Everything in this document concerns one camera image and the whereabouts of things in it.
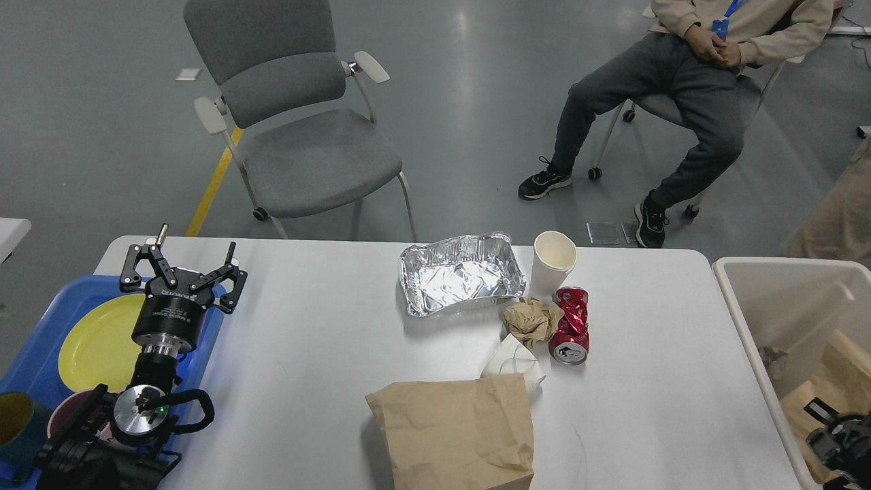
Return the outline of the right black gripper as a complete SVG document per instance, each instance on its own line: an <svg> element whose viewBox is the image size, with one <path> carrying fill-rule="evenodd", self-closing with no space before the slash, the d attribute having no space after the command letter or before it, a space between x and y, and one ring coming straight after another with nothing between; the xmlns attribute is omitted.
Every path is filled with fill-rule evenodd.
<svg viewBox="0 0 871 490"><path fill-rule="evenodd" d="M870 488L870 428L868 416L841 416L821 398L813 398L804 407L825 428L811 431L806 438L809 449L819 462L839 476L823 484L824 489Z"/></svg>

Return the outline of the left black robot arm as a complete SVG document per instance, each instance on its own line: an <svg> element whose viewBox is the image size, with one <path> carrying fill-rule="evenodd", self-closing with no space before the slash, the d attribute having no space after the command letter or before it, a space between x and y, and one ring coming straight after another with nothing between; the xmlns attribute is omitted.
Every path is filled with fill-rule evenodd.
<svg viewBox="0 0 871 490"><path fill-rule="evenodd" d="M125 390L97 385L34 458L38 489L155 489L182 460L165 449L172 436L214 422L211 397L182 388L177 370L198 347L212 308L231 314L248 273L233 261L208 273L166 261L167 225L152 244L133 244L119 276L124 293L143 293L131 338L141 347Z"/></svg>

